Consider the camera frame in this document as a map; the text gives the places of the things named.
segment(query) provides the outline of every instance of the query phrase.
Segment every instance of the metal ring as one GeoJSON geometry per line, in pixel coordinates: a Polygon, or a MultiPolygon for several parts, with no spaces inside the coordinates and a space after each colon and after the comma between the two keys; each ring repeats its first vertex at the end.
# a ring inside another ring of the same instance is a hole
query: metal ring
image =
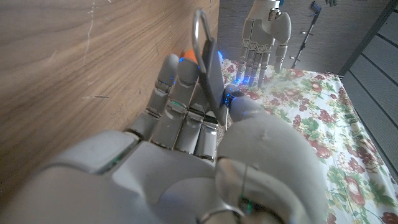
{"type": "Polygon", "coordinates": [[[201,18],[201,21],[205,28],[205,34],[206,34],[207,39],[211,40],[210,28],[209,28],[209,24],[207,23],[207,19],[206,19],[206,12],[203,9],[198,9],[195,12],[195,14],[193,15],[192,45],[193,45],[193,51],[194,51],[197,61],[199,63],[199,69],[202,73],[206,73],[206,66],[203,61],[203,58],[200,55],[199,41],[198,41],[198,39],[199,39],[199,17],[201,18]]]}

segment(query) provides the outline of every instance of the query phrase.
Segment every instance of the orange object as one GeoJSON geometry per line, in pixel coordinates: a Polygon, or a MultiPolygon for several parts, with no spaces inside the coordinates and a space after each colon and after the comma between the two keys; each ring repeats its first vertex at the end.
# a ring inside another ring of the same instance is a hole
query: orange object
{"type": "Polygon", "coordinates": [[[184,53],[183,58],[189,58],[191,60],[193,60],[195,63],[198,63],[197,58],[195,56],[195,53],[193,51],[193,49],[189,49],[184,53]]]}

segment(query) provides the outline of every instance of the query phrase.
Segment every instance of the gray wall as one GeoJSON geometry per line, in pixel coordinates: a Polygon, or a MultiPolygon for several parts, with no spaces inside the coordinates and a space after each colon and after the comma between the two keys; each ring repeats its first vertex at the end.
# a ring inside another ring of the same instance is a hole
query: gray wall
{"type": "Polygon", "coordinates": [[[347,94],[393,175],[398,170],[398,6],[344,76],[347,94]]]}
{"type": "MultiPolygon", "coordinates": [[[[220,0],[218,20],[218,47],[224,58],[237,60],[241,51],[243,24],[254,0],[220,0]]],[[[285,0],[280,8],[289,13],[292,20],[292,36],[283,66],[290,68],[304,35],[301,30],[310,27],[312,11],[311,0],[285,0]]],[[[297,69],[316,72],[338,73],[350,55],[375,23],[388,1],[383,0],[341,0],[336,7],[325,5],[324,0],[317,1],[322,7],[315,27],[314,36],[309,37],[307,46],[300,56],[297,69]]]]}

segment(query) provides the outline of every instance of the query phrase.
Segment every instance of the tablecloth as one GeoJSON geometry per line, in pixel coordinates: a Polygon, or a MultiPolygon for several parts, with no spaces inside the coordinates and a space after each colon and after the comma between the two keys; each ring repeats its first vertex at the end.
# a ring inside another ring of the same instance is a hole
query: tablecloth
{"type": "MultiPolygon", "coordinates": [[[[224,84],[237,66],[223,61],[224,84]]],[[[335,74],[268,66],[262,88],[239,89],[313,147],[327,185],[325,223],[398,223],[398,185],[335,74]]]]}

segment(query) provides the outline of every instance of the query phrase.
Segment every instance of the white robotic arm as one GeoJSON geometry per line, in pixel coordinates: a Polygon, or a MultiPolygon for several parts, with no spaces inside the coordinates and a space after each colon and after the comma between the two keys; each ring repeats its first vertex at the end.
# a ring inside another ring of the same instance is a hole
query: white robotic arm
{"type": "MultiPolygon", "coordinates": [[[[197,11],[194,27],[200,16],[206,25],[197,11]]],[[[321,223],[325,183],[310,145],[224,88],[214,39],[197,59],[205,68],[168,56],[126,132],[104,131],[53,158],[0,223],[321,223]],[[216,152],[227,107],[234,124],[216,152]]]]}
{"type": "Polygon", "coordinates": [[[242,68],[246,62],[243,83],[253,86],[256,72],[261,63],[258,87],[262,86],[270,52],[275,40],[279,42],[276,50],[275,71],[280,72],[290,39],[291,23],[286,12],[279,10],[279,1],[254,1],[242,33],[242,51],[239,58],[235,83],[242,81],[242,68]]]}

